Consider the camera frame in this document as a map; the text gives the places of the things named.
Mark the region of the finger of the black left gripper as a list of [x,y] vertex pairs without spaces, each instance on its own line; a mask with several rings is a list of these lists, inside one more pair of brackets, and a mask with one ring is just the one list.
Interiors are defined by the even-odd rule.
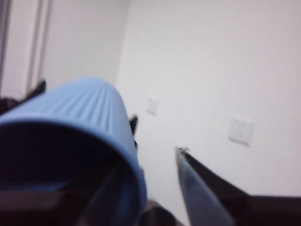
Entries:
[[0,98],[0,114],[3,115],[6,112],[16,108],[17,106],[29,101],[30,99],[44,93],[46,91],[47,82],[42,80],[36,88],[30,91],[23,99],[15,99],[12,97],[1,97]]
[[138,144],[135,140],[135,132],[136,132],[137,124],[138,124],[138,116],[134,115],[133,117],[131,117],[131,119],[129,120],[129,123],[130,123],[130,129],[131,129],[131,132],[132,132],[132,136],[134,138],[135,147],[138,147]]

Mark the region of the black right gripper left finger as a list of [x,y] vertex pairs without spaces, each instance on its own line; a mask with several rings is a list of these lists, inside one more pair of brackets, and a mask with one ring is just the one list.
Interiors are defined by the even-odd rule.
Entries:
[[120,193],[121,162],[93,167],[55,192],[2,191],[2,226],[110,226]]

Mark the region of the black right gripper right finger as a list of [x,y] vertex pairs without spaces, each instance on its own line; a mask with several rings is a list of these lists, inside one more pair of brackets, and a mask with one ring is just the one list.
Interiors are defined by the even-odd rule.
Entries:
[[250,195],[176,148],[178,180],[192,226],[299,226],[300,197]]

